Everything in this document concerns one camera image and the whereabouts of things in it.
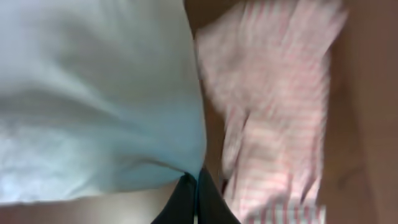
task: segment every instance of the striped cloth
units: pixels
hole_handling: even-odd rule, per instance
[[[224,198],[239,221],[248,222],[261,208],[272,213],[269,204],[276,201],[299,202],[292,211],[315,208],[327,52],[345,19],[338,1],[256,1],[238,4],[199,32],[206,90],[226,120]],[[293,217],[276,223],[304,223],[290,210],[273,212]],[[251,220],[258,219],[255,223],[275,223],[268,216]]]

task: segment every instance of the light blue fabric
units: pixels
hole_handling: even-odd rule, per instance
[[[205,126],[181,0],[3,0],[0,30],[0,203],[199,174]]]

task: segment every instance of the cloth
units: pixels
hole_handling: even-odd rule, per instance
[[[205,125],[182,0],[0,2],[0,204],[198,177]]]
[[[327,53],[345,18],[339,1],[256,1],[198,34],[206,90],[226,120],[224,198],[239,221],[276,223],[261,218],[278,212],[273,205],[295,208],[279,209],[286,217],[315,208]]]

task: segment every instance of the striped towel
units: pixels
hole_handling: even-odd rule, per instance
[[[254,1],[238,4],[199,32],[206,91],[226,121],[224,198],[239,221],[275,223],[261,214],[285,213],[277,218],[304,223],[294,214],[316,208],[327,53],[345,19],[339,1]],[[275,202],[295,209],[272,212]]]

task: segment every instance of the red and white striped cloth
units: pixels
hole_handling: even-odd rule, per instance
[[[256,1],[238,4],[199,32],[206,90],[226,119],[224,198],[241,222],[273,223],[261,214],[275,203],[295,207],[280,210],[281,217],[315,208],[327,52],[345,19],[339,1]]]

